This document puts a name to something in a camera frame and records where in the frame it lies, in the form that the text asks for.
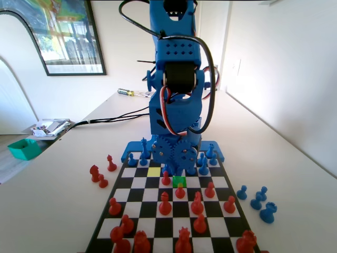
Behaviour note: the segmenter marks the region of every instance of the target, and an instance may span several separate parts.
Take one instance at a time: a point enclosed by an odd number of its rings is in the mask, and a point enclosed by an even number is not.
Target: chess board
[[[101,218],[94,231],[86,253],[111,253],[114,244],[110,239],[111,230],[121,225],[122,215],[127,214],[134,221],[134,229],[124,238],[129,240],[133,248],[133,238],[137,231],[144,230],[151,244],[153,253],[174,252],[174,245],[179,238],[179,230],[187,227],[190,232],[190,243],[193,253],[237,253],[236,240],[242,236],[243,231],[250,230],[249,224],[237,200],[222,162],[213,166],[209,164],[209,173],[202,176],[198,173],[194,176],[186,176],[186,194],[183,199],[175,196],[175,189],[171,183],[168,186],[162,184],[161,172],[163,164],[148,160],[146,166],[140,165],[141,152],[133,153],[137,159],[135,166],[129,166],[126,159],[116,179],[111,195],[107,200]],[[215,186],[215,196],[209,199],[204,191],[209,182]],[[172,211],[164,216],[159,212],[161,194],[166,191]],[[207,224],[207,230],[203,234],[193,229],[193,222],[197,215],[191,210],[191,203],[197,191],[202,194],[203,214]],[[223,204],[229,196],[235,197],[236,210],[227,213]],[[122,205],[122,211],[117,216],[111,216],[108,212],[110,198],[115,197]],[[255,253],[260,253],[258,245],[254,248]]]

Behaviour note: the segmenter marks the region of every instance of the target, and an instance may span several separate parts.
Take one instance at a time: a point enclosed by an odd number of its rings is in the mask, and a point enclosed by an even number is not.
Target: teal container
[[[9,150],[15,158],[31,160],[42,153],[35,140],[23,139],[8,145]]]

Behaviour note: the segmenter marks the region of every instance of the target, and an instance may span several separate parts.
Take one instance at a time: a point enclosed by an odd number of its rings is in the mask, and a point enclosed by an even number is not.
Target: white table
[[[147,104],[145,98],[114,94],[88,118],[118,116]],[[107,171],[107,155],[120,169],[127,143],[142,137],[151,137],[147,116],[78,126],[1,185],[0,252],[84,252],[118,175]],[[260,249],[336,252],[337,181],[332,176],[223,92],[217,94],[203,140],[220,145],[234,190],[247,185],[248,198],[240,204]],[[109,181],[105,189],[91,182],[93,164]],[[268,187],[267,201],[277,205],[271,225],[249,204],[262,186]]]

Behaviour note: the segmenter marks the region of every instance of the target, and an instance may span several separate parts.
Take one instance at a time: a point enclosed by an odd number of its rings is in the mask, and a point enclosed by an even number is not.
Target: yellow square
[[[147,172],[148,177],[160,177],[160,167],[150,167]]]

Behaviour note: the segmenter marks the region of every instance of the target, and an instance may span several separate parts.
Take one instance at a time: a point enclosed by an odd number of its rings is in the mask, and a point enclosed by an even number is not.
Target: framed picture
[[[46,74],[106,75],[90,1],[0,0],[29,32]]]

